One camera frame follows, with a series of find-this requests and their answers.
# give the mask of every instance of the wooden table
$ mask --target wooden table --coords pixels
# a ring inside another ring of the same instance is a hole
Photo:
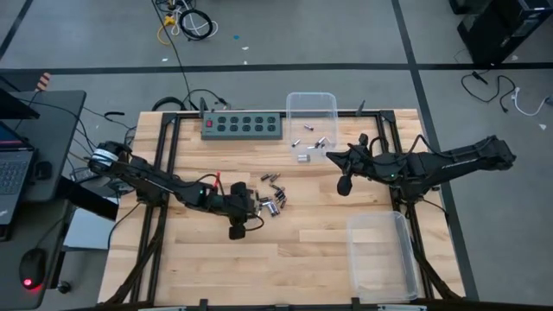
[[[416,110],[395,110],[401,143],[406,151],[422,132]],[[143,112],[137,126],[134,153],[154,161],[162,114]],[[356,143],[361,132],[378,135],[374,120],[339,118],[340,146]],[[165,149],[169,147],[168,134]],[[419,144],[415,151],[423,151]],[[164,152],[162,168],[167,165]],[[181,123],[175,173],[195,180],[220,170],[226,188],[245,181],[261,195],[274,190],[259,177],[279,172],[276,184],[286,187],[288,204],[279,217],[265,212],[265,226],[239,241],[228,239],[228,220],[186,209],[171,198],[165,230],[156,305],[347,304],[355,296],[348,273],[346,220],[357,213],[391,211],[386,186],[353,179],[347,197],[336,193],[340,171],[330,162],[300,165],[282,141],[200,140],[200,121]],[[438,193],[426,199],[440,205]],[[122,199],[118,219],[136,204],[132,194]],[[109,298],[126,278],[137,257],[144,217],[143,206],[113,234],[99,301]],[[444,215],[435,206],[416,205],[427,259],[443,280],[463,295],[461,276]],[[152,233],[156,227],[153,222]],[[141,298],[149,280],[143,275]],[[423,290],[419,287],[420,296]]]

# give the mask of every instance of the computer tower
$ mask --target computer tower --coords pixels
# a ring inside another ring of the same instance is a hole
[[[553,13],[553,0],[492,0],[457,27],[475,64],[499,64]]]

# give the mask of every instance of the plastic container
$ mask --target plastic container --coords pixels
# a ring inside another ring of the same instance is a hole
[[[352,216],[347,221],[349,270],[363,303],[418,297],[415,258],[405,217],[398,212]]]
[[[311,161],[326,159],[325,153],[338,145],[336,97],[327,92],[292,92],[286,98],[287,138],[294,157],[310,155]],[[324,147],[308,149],[325,137]],[[292,147],[298,139],[301,141]]]

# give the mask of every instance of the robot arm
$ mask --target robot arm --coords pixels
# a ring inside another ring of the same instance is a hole
[[[173,194],[186,207],[204,213],[226,216],[230,223],[230,239],[245,236],[244,223],[255,218],[254,201],[243,182],[231,185],[231,193],[219,195],[217,178],[215,184],[197,181],[182,181],[177,175],[171,175],[154,168],[146,160],[131,155],[131,149],[121,143],[101,143],[88,162],[89,169],[102,176],[118,178],[137,190],[137,200],[144,204],[160,206],[166,193]]]
[[[359,144],[349,144],[348,151],[327,152],[327,157],[342,169],[339,194],[349,195],[351,177],[358,175],[399,188],[403,200],[417,201],[434,186],[476,170],[507,170],[516,159],[507,144],[496,136],[440,153],[412,152],[411,148],[407,153],[372,156],[372,143],[368,149],[368,137],[361,134]]]

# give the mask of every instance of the desk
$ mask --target desk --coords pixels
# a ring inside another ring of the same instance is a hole
[[[407,150],[422,132],[417,111],[394,112],[403,149]],[[143,112],[138,121],[134,153],[152,163],[161,121],[160,112]],[[285,122],[283,126],[286,137]],[[356,143],[361,132],[369,137],[378,135],[376,122],[367,117],[340,117],[339,126],[338,149]],[[162,168],[167,166],[170,132]],[[416,148],[423,150],[423,145]],[[356,213],[390,211],[388,187],[354,179],[352,193],[341,197],[336,193],[340,171],[330,161],[300,165],[290,154],[287,140],[202,141],[196,119],[181,122],[175,154],[174,173],[183,180],[220,170],[226,188],[245,181],[260,195],[273,194],[274,190],[259,177],[279,172],[282,175],[276,184],[286,187],[288,203],[279,217],[265,215],[261,230],[230,241],[227,219],[186,209],[171,198],[155,305],[197,306],[202,298],[209,299],[209,305],[350,303],[355,294],[348,274],[346,220]],[[440,204],[438,193],[428,194],[426,199]],[[118,218],[134,204],[135,198],[126,196]],[[427,259],[451,289],[463,295],[442,211],[425,203],[417,204],[416,210]],[[134,265],[144,211],[140,207],[114,232],[99,301],[115,292]],[[149,271],[149,267],[144,270],[143,284],[149,280]],[[140,298],[145,300],[145,285],[142,288]]]
[[[30,100],[33,92],[13,93],[17,98]],[[23,120],[17,133],[29,139],[38,149],[37,161],[52,163],[52,178],[47,181],[37,181],[33,176],[25,189],[24,199],[10,224],[11,237],[7,242],[0,242],[0,309],[31,309],[41,305],[44,292],[57,285],[57,278],[63,263],[63,238],[67,223],[75,205],[87,207],[107,218],[115,218],[117,206],[110,201],[93,195],[85,189],[74,186],[65,177],[60,176],[66,159],[77,120],[71,114],[60,110],[67,109],[79,115],[84,105],[86,94],[83,91],[41,92],[36,94],[35,102],[52,105],[32,105],[41,117],[38,120]],[[17,120],[5,122],[15,128]],[[22,255],[36,247],[37,242],[54,225],[52,231],[44,238],[39,247],[46,254],[46,276],[44,283],[33,290],[26,290],[19,280],[19,263]]]

